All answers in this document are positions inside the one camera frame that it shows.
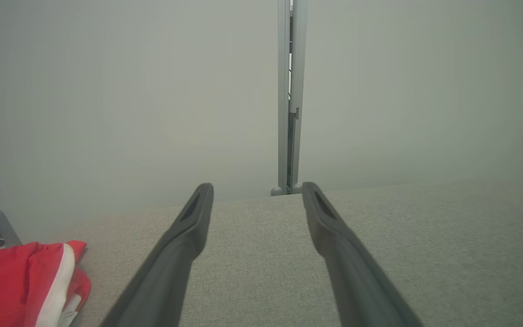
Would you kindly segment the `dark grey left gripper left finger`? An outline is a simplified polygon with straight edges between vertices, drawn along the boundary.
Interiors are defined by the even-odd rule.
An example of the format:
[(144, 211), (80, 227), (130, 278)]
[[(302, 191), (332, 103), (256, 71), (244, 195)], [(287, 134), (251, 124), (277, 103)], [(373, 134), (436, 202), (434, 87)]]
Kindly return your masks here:
[(213, 200), (212, 184), (197, 186), (120, 294), (102, 326), (178, 326), (192, 263), (205, 248)]

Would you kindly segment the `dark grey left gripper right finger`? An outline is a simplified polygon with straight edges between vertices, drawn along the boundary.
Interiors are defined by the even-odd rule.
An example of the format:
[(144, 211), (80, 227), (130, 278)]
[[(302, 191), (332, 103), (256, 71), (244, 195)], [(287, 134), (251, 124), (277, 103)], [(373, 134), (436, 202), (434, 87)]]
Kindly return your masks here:
[(421, 321), (317, 184), (301, 188), (311, 239), (324, 258), (343, 327), (420, 327)]

